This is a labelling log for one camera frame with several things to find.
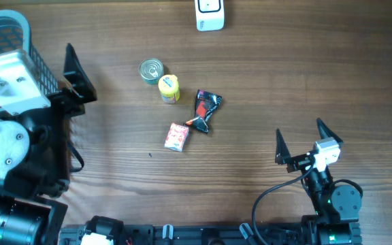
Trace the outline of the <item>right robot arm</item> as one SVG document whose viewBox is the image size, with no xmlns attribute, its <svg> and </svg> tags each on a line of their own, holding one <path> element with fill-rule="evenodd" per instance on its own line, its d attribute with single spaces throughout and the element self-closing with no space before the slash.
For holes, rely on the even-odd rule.
<svg viewBox="0 0 392 245">
<path fill-rule="evenodd" d="M 341 156 L 344 141 L 320 118 L 316 120 L 320 140 L 312 150 L 291 156 L 280 132 L 276 131 L 275 162 L 287 171 L 301 173 L 301 184 L 315 214 L 305 215 L 299 223 L 298 244 L 361 244 L 359 211 L 363 190 L 347 179 L 334 180 L 329 166 Z"/>
</svg>

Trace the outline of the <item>red white small carton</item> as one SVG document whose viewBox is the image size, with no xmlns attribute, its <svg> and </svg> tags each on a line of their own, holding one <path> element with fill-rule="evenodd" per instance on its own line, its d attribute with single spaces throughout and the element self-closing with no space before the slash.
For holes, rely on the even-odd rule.
<svg viewBox="0 0 392 245">
<path fill-rule="evenodd" d="M 187 126 L 172 123 L 165 139 L 164 147 L 182 152 L 188 136 L 189 128 Z"/>
</svg>

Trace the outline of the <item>black red snack wrapper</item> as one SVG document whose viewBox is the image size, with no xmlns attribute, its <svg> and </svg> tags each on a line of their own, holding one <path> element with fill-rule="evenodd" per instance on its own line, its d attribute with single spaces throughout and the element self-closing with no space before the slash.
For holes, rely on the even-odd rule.
<svg viewBox="0 0 392 245">
<path fill-rule="evenodd" d="M 184 123 L 184 126 L 208 133 L 208 121 L 213 113 L 221 106 L 223 98 L 208 91 L 198 90 L 195 97 L 195 117 Z"/>
</svg>

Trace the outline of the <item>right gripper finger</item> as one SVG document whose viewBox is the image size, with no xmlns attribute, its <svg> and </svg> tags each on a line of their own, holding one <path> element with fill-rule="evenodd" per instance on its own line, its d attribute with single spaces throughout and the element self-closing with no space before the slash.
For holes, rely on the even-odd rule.
<svg viewBox="0 0 392 245">
<path fill-rule="evenodd" d="M 276 154 L 275 162 L 279 165 L 288 164 L 291 160 L 291 155 L 287 144 L 280 132 L 280 129 L 276 130 Z"/>
<path fill-rule="evenodd" d="M 332 137 L 338 144 L 343 144 L 343 140 L 337 134 L 335 134 L 320 118 L 317 118 L 316 124 L 322 140 Z"/>
</svg>

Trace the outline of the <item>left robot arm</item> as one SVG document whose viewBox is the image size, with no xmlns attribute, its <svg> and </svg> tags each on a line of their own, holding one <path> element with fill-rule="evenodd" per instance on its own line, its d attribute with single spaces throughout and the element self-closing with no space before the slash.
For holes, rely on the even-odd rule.
<svg viewBox="0 0 392 245">
<path fill-rule="evenodd" d="M 68 123 L 97 99 L 72 45 L 66 48 L 67 87 L 44 88 L 22 50 L 0 54 L 0 244 L 57 244 L 78 151 Z"/>
</svg>

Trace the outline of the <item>green labelled round container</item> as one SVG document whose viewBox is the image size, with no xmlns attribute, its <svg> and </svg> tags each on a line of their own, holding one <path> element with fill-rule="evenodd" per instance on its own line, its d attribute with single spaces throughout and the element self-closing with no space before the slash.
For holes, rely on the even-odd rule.
<svg viewBox="0 0 392 245">
<path fill-rule="evenodd" d="M 156 58 L 145 59 L 139 65 L 139 74 L 147 84 L 157 84 L 164 76 L 163 63 Z"/>
</svg>

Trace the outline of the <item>yellow lidded small bottle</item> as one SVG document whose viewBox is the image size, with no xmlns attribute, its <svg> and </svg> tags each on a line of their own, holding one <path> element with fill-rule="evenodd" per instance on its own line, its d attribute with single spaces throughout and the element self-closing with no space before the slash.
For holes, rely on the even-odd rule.
<svg viewBox="0 0 392 245">
<path fill-rule="evenodd" d="M 175 103 L 180 98 L 179 82 L 175 75 L 164 75 L 158 81 L 161 98 L 165 103 Z"/>
</svg>

